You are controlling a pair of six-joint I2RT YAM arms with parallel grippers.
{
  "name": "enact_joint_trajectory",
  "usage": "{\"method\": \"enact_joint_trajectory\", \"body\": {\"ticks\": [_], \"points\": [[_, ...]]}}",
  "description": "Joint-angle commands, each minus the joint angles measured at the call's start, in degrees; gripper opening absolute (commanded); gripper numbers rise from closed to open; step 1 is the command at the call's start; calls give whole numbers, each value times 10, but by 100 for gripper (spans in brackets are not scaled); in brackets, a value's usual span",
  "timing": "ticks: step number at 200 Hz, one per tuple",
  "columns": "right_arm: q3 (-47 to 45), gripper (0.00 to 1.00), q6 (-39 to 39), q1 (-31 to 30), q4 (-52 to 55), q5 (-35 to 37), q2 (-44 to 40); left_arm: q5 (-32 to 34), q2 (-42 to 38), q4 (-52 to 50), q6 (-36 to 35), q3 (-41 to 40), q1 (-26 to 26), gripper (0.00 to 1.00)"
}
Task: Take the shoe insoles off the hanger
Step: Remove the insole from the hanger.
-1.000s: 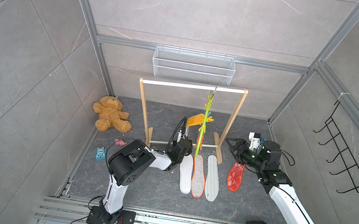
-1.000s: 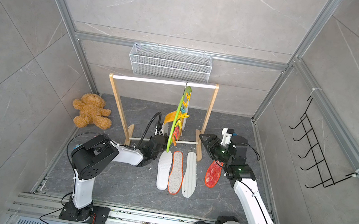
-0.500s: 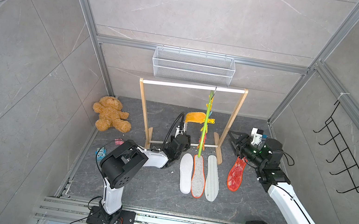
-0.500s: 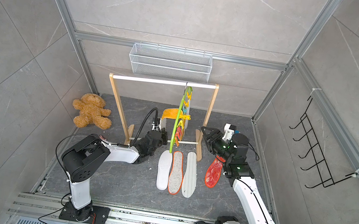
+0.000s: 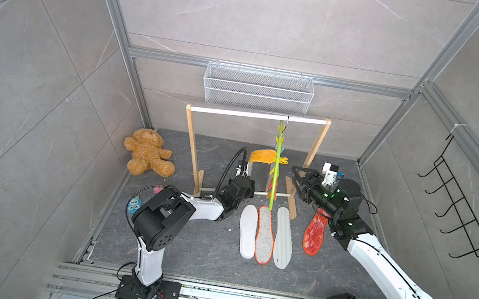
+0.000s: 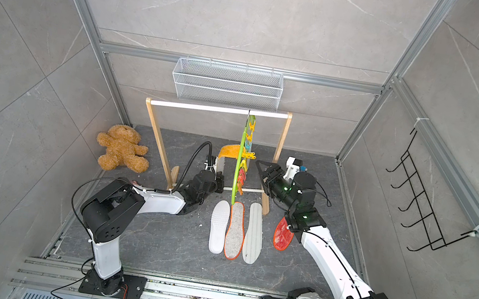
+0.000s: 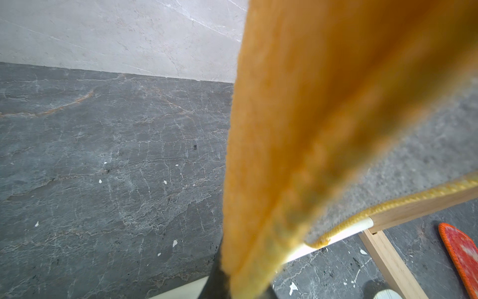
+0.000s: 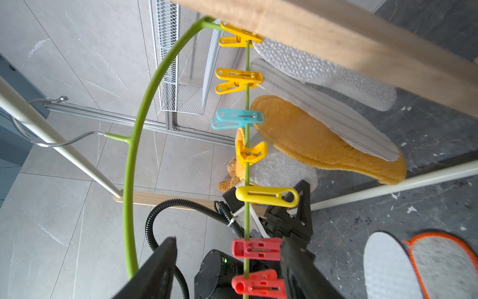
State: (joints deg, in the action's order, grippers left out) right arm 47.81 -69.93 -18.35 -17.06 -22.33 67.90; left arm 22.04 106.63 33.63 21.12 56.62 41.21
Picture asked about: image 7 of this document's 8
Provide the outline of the grey striped insole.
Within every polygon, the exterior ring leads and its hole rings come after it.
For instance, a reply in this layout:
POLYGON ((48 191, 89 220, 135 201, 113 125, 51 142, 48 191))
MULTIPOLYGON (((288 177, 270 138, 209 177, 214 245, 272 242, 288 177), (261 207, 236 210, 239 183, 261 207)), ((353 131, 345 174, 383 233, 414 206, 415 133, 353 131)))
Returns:
POLYGON ((403 298, 396 291, 391 289, 385 289, 376 293, 373 299, 403 299, 403 298))

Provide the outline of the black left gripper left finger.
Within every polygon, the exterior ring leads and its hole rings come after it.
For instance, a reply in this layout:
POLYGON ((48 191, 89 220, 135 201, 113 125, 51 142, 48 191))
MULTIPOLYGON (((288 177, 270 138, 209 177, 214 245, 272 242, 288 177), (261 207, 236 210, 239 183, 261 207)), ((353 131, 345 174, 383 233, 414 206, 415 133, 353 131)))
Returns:
POLYGON ((222 270, 222 243, 218 246, 209 277, 198 299, 229 299, 229 276, 222 270))

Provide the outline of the yellow fuzzy insole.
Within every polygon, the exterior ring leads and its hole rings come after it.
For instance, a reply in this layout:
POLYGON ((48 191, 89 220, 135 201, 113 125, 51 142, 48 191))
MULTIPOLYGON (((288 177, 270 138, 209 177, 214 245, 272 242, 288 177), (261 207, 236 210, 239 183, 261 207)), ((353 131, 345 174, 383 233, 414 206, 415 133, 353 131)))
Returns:
POLYGON ((221 268, 257 299, 326 206, 478 63, 476 1, 250 1, 221 268))

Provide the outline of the grey felt yellow-edged insole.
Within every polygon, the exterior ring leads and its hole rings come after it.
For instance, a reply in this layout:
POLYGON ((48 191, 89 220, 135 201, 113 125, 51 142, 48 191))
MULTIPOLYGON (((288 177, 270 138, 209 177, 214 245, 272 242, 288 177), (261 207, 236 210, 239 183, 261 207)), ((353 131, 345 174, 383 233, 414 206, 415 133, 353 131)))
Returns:
POLYGON ((387 201, 416 194, 478 170, 478 78, 455 91, 386 155, 361 172, 308 233, 321 237, 352 216, 387 201))

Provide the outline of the red orange-edged insole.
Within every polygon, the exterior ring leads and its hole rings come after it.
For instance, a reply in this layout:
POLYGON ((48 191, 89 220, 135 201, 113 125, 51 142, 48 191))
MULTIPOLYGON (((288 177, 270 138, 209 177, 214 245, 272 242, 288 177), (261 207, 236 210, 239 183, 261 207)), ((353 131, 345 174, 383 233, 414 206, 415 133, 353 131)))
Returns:
POLYGON ((447 223, 440 223, 438 230, 469 297, 478 299, 478 248, 474 241, 447 223))

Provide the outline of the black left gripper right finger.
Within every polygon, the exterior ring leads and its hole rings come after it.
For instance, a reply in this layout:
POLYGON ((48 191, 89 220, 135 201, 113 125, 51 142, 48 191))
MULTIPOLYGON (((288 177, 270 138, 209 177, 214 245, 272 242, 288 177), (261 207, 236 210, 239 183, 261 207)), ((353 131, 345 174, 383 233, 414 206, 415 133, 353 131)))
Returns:
POLYGON ((271 285, 263 292, 263 299, 278 299, 271 285))

